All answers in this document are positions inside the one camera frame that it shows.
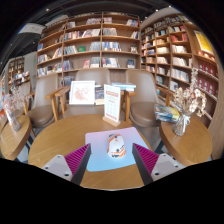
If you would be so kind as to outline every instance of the table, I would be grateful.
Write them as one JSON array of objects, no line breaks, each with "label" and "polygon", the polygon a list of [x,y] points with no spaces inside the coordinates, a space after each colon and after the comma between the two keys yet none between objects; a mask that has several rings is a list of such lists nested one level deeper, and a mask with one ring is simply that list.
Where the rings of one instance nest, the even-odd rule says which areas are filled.
[{"label": "table", "polygon": [[161,153],[164,144],[169,153],[184,166],[206,162],[212,153],[212,138],[205,125],[191,116],[190,124],[181,137],[173,132],[173,125],[161,122],[159,131],[162,141],[155,152]]},{"label": "table", "polygon": [[[55,155],[67,155],[85,145],[85,134],[132,127],[127,122],[114,127],[98,114],[85,114],[59,120],[45,128],[34,140],[28,164],[42,168]],[[151,150],[145,137],[144,142]],[[89,172],[85,170],[82,187],[93,189],[130,189],[144,186],[136,164],[119,169]]]},{"label": "table", "polygon": [[4,127],[0,138],[2,154],[5,159],[9,160],[17,160],[16,157],[27,144],[26,142],[29,141],[31,144],[33,142],[32,138],[30,137],[32,125],[29,117],[26,115],[21,115],[17,119],[21,125],[21,129],[16,132],[13,130],[12,125],[9,125],[8,123]]}]

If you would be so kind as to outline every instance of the ceiling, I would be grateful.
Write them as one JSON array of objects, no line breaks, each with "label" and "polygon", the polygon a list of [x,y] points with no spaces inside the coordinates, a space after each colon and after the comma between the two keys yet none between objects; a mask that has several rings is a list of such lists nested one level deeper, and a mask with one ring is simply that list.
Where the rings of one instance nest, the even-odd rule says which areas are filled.
[{"label": "ceiling", "polygon": [[0,74],[10,58],[36,51],[39,34],[17,34],[26,23],[45,25],[60,15],[100,11],[130,13],[144,20],[156,9],[166,7],[168,4],[162,0],[8,0],[0,9],[4,18],[0,21]]}]

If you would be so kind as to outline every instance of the displayed book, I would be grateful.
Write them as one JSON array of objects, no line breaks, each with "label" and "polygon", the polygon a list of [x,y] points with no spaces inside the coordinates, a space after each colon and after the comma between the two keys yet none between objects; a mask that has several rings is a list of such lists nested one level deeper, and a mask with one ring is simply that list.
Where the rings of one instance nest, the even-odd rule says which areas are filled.
[{"label": "displayed book", "polygon": [[170,81],[170,90],[176,91],[178,89],[178,83],[174,81]]},{"label": "displayed book", "polygon": [[128,68],[135,68],[135,60],[134,59],[128,59],[127,66],[128,66]]},{"label": "displayed book", "polygon": [[[71,86],[72,81],[75,81],[74,76],[64,76],[64,84],[65,86]],[[60,86],[63,86],[63,79],[60,79]]]},{"label": "displayed book", "polygon": [[161,53],[169,53],[170,49],[168,47],[158,47],[157,48],[157,53],[161,54]]},{"label": "displayed book", "polygon": [[146,62],[147,63],[155,63],[156,59],[154,57],[147,57]]},{"label": "displayed book", "polygon": [[139,32],[138,32],[138,31],[134,31],[134,32],[131,34],[131,38],[139,39]]},{"label": "displayed book", "polygon": [[38,51],[42,50],[44,48],[44,43],[41,43],[38,45]]},{"label": "displayed book", "polygon": [[75,21],[71,21],[67,23],[67,29],[75,27]]},{"label": "displayed book", "polygon": [[63,61],[63,69],[64,71],[72,70],[73,69],[72,61],[70,60]]},{"label": "displayed book", "polygon": [[165,69],[162,67],[157,67],[157,73],[165,75]]},{"label": "displayed book", "polygon": [[136,88],[135,84],[126,82],[111,82],[111,85],[119,87],[121,90],[126,90],[130,92],[133,92]]},{"label": "displayed book", "polygon": [[102,57],[102,65],[108,68],[120,68],[117,58]]},{"label": "displayed book", "polygon": [[61,55],[62,55],[62,47],[58,48],[58,49],[55,51],[55,53],[54,53],[54,55],[53,55],[52,58],[61,57]]},{"label": "displayed book", "polygon": [[77,51],[75,45],[64,47],[64,55],[66,55],[66,54],[75,54],[77,52],[78,51]]},{"label": "displayed book", "polygon": [[102,42],[103,51],[121,51],[120,44],[118,42]]},{"label": "displayed book", "polygon": [[182,41],[189,41],[187,33],[182,33]]},{"label": "displayed book", "polygon": [[100,67],[100,57],[92,57],[90,68],[99,68]]},{"label": "displayed book", "polygon": [[157,63],[168,64],[168,60],[165,57],[157,57]]},{"label": "displayed book", "polygon": [[117,36],[116,28],[103,28],[104,36]]},{"label": "displayed book", "polygon": [[171,76],[176,79],[183,80],[185,82],[189,82],[189,75],[186,72],[180,71],[178,69],[172,68]]},{"label": "displayed book", "polygon": [[155,104],[154,111],[156,120],[176,123],[180,117],[178,110],[172,107]]},{"label": "displayed book", "polygon": [[156,83],[160,84],[160,85],[163,85],[163,77],[157,75],[156,76]]},{"label": "displayed book", "polygon": [[86,25],[88,24],[100,24],[101,18],[90,18],[87,20]]},{"label": "displayed book", "polygon": [[188,66],[184,58],[173,57],[173,64],[179,66]]},{"label": "displayed book", "polygon": [[84,60],[83,61],[83,68],[89,68],[90,66],[90,60]]},{"label": "displayed book", "polygon": [[159,27],[161,27],[161,26],[164,26],[164,25],[166,25],[166,22],[165,22],[165,21],[161,21],[161,22],[154,23],[154,27],[155,27],[155,29],[156,29],[156,28],[159,28]]},{"label": "displayed book", "polygon": [[89,51],[99,51],[100,50],[100,42],[92,42],[89,47]]},{"label": "displayed book", "polygon": [[135,46],[135,45],[131,45],[131,53],[138,53],[138,51],[137,51],[137,46]]},{"label": "displayed book", "polygon": [[129,19],[126,23],[127,26],[134,26],[134,27],[138,27],[138,21],[137,20],[132,20]]},{"label": "displayed book", "polygon": [[104,23],[112,23],[112,17],[104,17],[103,22]]},{"label": "displayed book", "polygon": [[40,63],[42,63],[44,61],[48,61],[50,59],[51,59],[51,57],[49,55],[47,55],[47,54],[43,54],[43,55],[37,56],[37,64],[40,64]]},{"label": "displayed book", "polygon": [[104,105],[104,87],[95,87],[95,104]]},{"label": "displayed book", "polygon": [[187,49],[184,46],[172,45],[172,50],[174,53],[187,53]]},{"label": "displayed book", "polygon": [[155,67],[147,65],[146,66],[146,71],[155,72]]},{"label": "displayed book", "polygon": [[79,46],[79,52],[85,52],[86,47],[85,46]]},{"label": "displayed book", "polygon": [[151,49],[147,51],[147,55],[155,54],[155,49]]}]

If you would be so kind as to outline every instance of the book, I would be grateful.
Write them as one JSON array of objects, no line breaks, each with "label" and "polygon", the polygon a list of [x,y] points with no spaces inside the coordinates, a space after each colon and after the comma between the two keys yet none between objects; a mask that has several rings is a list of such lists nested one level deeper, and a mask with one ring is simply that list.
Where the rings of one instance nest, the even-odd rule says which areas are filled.
[{"label": "book", "polygon": [[180,117],[180,113],[176,108],[167,107],[159,104],[155,104],[154,106],[155,116],[156,118],[167,118],[172,121],[177,121]]},{"label": "book", "polygon": [[79,52],[84,52],[86,51],[86,47],[85,46],[80,46],[79,47]]},{"label": "book", "polygon": [[95,87],[95,104],[104,105],[104,87]]},{"label": "book", "polygon": [[89,68],[90,60],[84,60],[83,61],[83,68]]},{"label": "book", "polygon": [[135,68],[135,60],[134,59],[128,59],[128,68]]}]

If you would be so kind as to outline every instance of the armchair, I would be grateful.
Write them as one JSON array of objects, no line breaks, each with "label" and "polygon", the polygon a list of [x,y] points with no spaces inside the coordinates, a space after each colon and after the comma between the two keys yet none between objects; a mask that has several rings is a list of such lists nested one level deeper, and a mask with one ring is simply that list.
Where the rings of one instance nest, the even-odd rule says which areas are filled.
[{"label": "armchair", "polygon": [[33,128],[47,127],[54,122],[51,101],[54,101],[57,107],[58,103],[54,98],[54,94],[60,89],[58,89],[57,74],[37,79],[35,92],[28,94],[34,96],[32,109],[28,111],[27,104],[24,106],[24,112],[30,118]]},{"label": "armchair", "polygon": [[135,92],[125,91],[125,120],[140,127],[158,127],[160,121],[155,119],[154,105],[159,104],[156,85],[151,73],[141,70],[127,70],[126,82],[136,85]]},{"label": "armchair", "polygon": [[[110,72],[107,68],[90,68],[79,70],[75,76],[75,81],[84,80],[95,80],[95,84],[101,86],[104,84],[110,85]],[[79,114],[104,114],[104,105],[66,105],[65,94],[69,90],[70,86],[66,86],[55,93],[55,96],[60,98],[61,110],[64,118]]]}]

